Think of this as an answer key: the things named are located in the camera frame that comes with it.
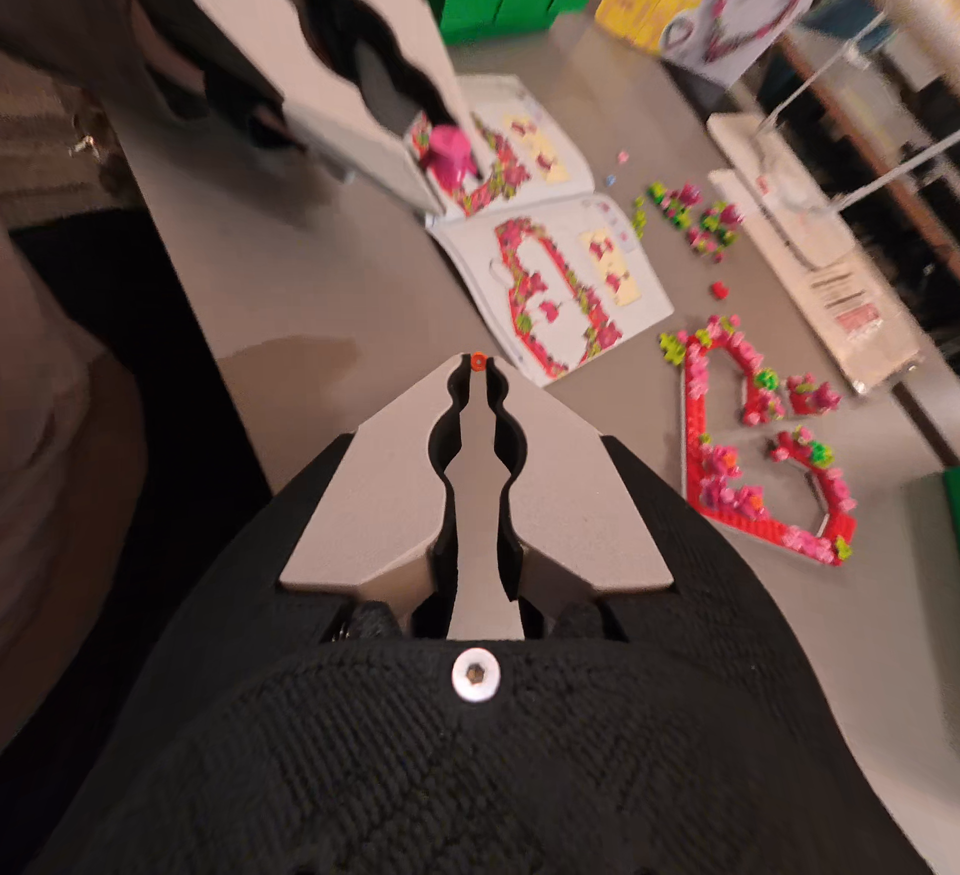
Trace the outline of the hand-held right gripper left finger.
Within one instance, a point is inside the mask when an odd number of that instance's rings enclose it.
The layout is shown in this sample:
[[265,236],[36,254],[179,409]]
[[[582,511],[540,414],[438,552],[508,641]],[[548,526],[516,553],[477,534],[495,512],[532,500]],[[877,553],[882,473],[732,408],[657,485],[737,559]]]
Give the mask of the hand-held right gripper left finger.
[[471,357],[456,354],[361,424],[279,584],[382,603],[411,629],[449,629],[458,536],[447,469],[462,448]]

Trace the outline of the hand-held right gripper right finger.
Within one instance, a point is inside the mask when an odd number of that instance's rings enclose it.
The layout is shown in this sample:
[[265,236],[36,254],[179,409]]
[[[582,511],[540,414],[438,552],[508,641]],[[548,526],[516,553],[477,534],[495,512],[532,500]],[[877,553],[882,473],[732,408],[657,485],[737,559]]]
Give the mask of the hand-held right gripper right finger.
[[674,582],[601,433],[501,359],[486,361],[503,589],[542,615]]

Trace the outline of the pink lego flower piece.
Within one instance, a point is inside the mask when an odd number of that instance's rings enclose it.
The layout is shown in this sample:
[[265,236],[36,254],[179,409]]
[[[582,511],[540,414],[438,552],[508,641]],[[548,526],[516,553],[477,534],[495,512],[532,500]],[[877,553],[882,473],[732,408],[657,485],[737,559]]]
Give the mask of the pink lego flower piece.
[[431,127],[426,133],[426,149],[420,161],[424,171],[432,173],[448,195],[461,189],[468,177],[479,177],[471,141],[456,125]]

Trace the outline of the lego instruction booklet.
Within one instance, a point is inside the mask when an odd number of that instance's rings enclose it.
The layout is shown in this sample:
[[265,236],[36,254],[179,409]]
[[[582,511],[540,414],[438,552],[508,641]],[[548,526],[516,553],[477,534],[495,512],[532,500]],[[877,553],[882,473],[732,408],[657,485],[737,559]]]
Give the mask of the lego instruction booklet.
[[670,317],[675,307],[580,149],[511,75],[458,78],[493,154],[483,181],[426,180],[425,227],[508,359],[544,388]]

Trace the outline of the pink lego flower cluster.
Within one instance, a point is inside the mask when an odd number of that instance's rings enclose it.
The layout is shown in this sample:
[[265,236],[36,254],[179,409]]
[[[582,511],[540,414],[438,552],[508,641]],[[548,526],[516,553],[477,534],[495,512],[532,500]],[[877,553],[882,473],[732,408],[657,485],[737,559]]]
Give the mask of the pink lego flower cluster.
[[817,382],[810,373],[786,378],[790,412],[795,417],[822,416],[838,410],[842,396],[828,381]]

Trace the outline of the group of loose lego flowers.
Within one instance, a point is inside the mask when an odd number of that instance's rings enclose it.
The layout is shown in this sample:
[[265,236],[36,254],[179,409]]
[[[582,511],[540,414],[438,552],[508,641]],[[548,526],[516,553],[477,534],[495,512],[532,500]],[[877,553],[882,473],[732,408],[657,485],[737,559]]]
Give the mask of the group of loose lego flowers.
[[642,240],[647,209],[656,209],[662,218],[681,233],[692,251],[720,264],[737,242],[744,217],[736,203],[716,201],[705,205],[701,189],[692,183],[670,188],[654,182],[634,198],[630,226]]

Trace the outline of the person's light clothing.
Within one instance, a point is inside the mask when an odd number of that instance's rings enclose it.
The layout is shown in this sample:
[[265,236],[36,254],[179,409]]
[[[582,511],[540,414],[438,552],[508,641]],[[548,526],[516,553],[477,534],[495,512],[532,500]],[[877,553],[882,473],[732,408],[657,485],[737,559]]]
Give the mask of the person's light clothing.
[[1,238],[1,749],[99,617],[143,487],[132,374]]

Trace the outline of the red heart lego frame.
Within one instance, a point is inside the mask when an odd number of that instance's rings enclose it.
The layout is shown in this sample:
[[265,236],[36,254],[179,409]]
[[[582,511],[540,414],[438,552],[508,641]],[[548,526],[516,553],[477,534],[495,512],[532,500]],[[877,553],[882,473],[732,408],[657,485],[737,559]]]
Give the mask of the red heart lego frame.
[[[823,565],[839,567],[853,555],[858,502],[836,462],[834,449],[802,422],[821,416],[791,414],[786,379],[765,363],[734,314],[714,314],[700,329],[663,333],[664,360],[678,368],[682,495],[692,509],[720,526]],[[733,445],[710,431],[708,400],[712,356],[722,354],[739,372],[739,421],[746,428],[797,421],[772,433],[764,456],[803,473],[822,508],[815,530],[781,521],[760,485],[749,484]]]

